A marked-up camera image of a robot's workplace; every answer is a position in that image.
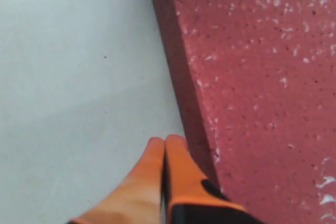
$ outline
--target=red concrete block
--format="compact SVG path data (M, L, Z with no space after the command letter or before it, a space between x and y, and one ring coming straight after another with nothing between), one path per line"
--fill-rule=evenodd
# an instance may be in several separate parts
M201 168L266 222L335 223L336 0L153 3Z

